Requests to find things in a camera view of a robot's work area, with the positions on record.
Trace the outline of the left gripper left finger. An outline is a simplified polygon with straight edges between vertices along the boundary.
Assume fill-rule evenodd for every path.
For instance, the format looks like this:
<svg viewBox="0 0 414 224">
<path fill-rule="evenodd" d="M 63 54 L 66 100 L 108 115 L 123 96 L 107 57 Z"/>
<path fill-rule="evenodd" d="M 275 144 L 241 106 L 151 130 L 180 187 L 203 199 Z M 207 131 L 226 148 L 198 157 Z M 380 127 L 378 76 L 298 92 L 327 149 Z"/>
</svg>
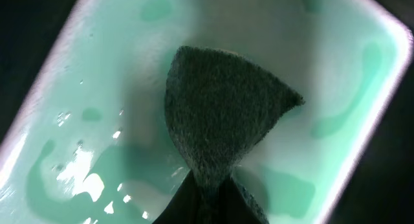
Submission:
<svg viewBox="0 0 414 224">
<path fill-rule="evenodd" d="M 197 215 L 197 185 L 190 171 L 167 207 L 153 224 L 194 224 Z"/>
</svg>

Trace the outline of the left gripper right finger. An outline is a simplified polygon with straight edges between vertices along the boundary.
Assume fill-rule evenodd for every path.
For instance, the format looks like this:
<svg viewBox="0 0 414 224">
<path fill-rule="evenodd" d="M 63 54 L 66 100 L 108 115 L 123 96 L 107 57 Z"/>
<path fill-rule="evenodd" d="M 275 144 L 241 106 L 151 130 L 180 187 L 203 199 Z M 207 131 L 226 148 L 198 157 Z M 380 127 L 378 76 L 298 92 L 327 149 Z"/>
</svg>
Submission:
<svg viewBox="0 0 414 224">
<path fill-rule="evenodd" d="M 220 224 L 262 224 L 230 174 L 219 188 Z"/>
</svg>

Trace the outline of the green and yellow sponge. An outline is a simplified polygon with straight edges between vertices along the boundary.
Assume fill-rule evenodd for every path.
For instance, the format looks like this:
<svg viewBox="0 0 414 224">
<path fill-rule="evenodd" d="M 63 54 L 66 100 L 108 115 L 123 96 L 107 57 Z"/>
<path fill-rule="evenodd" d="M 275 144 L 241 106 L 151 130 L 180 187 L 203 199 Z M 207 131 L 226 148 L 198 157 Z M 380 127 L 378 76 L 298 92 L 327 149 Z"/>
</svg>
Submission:
<svg viewBox="0 0 414 224">
<path fill-rule="evenodd" d="M 242 56 L 191 46 L 177 49 L 166 79 L 164 115 L 197 185 L 194 224 L 219 223 L 219 188 L 228 174 L 258 218 L 268 221 L 233 172 L 285 113 L 303 103 L 297 91 Z"/>
</svg>

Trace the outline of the white rectangular water dish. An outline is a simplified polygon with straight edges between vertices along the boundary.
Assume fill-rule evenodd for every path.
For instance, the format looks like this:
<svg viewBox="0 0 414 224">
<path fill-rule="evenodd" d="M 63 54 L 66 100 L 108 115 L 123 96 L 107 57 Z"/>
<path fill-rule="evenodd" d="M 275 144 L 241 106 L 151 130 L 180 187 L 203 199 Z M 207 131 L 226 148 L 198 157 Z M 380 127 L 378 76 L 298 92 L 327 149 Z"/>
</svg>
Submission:
<svg viewBox="0 0 414 224">
<path fill-rule="evenodd" d="M 413 35 L 374 0 L 78 0 L 1 144 L 1 222 L 151 223 L 188 173 L 165 125 L 181 45 L 297 90 L 236 176 L 271 223 L 326 223 Z"/>
</svg>

